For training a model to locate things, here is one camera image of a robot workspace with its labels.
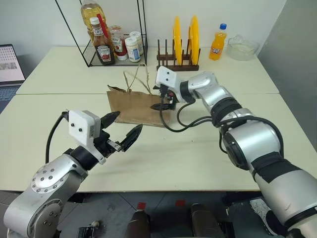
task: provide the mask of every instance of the laptop screen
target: laptop screen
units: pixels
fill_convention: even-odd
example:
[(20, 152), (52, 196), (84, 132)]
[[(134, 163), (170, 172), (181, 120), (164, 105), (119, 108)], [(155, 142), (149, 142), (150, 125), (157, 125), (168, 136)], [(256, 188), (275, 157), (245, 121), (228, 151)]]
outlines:
[(12, 45), (0, 45), (0, 86), (20, 85), (25, 80)]

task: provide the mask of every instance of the fanta bottle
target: fanta bottle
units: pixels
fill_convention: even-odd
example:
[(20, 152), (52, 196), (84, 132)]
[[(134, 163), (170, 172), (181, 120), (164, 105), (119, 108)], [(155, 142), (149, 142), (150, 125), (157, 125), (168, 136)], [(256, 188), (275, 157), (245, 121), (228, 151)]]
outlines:
[(226, 28), (227, 24), (220, 24), (220, 31), (217, 31), (214, 35), (214, 41), (209, 53), (209, 58), (212, 60), (218, 60), (221, 56), (224, 47), (224, 40), (227, 37), (227, 33), (225, 32)]

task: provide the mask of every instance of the glass bowl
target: glass bowl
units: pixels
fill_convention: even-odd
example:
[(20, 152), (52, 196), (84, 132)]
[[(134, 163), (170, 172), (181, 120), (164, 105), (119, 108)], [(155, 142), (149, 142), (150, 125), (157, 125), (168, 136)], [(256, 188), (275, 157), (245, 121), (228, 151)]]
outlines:
[(254, 57), (259, 47), (259, 43), (237, 35), (228, 40), (227, 54), (235, 60), (247, 61)]

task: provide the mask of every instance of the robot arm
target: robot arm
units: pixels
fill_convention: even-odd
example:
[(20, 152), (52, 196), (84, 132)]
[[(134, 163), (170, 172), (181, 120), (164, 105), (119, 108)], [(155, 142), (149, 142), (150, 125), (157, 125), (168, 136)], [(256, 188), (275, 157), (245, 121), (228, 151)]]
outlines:
[(42, 166), (29, 187), (8, 207), (4, 224), (8, 238), (55, 238), (62, 209), (78, 190), (88, 171), (116, 151), (125, 152), (138, 138), (142, 125), (136, 126), (120, 142), (110, 140), (103, 131), (114, 122), (119, 112), (103, 118), (89, 111), (69, 111), (69, 134), (79, 146)]
[(287, 237), (316, 237), (317, 179), (284, 159), (282, 136), (273, 123), (242, 108), (210, 72), (182, 81), (161, 66), (156, 86), (162, 97), (171, 91), (179, 102), (201, 99), (219, 128), (231, 162), (251, 173), (272, 211), (288, 228)]

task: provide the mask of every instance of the laptop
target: laptop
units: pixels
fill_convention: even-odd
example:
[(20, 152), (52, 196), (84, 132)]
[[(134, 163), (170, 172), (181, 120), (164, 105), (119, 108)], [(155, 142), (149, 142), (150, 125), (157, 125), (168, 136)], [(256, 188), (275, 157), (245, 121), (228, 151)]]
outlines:
[(0, 112), (25, 81), (12, 44), (0, 45)]

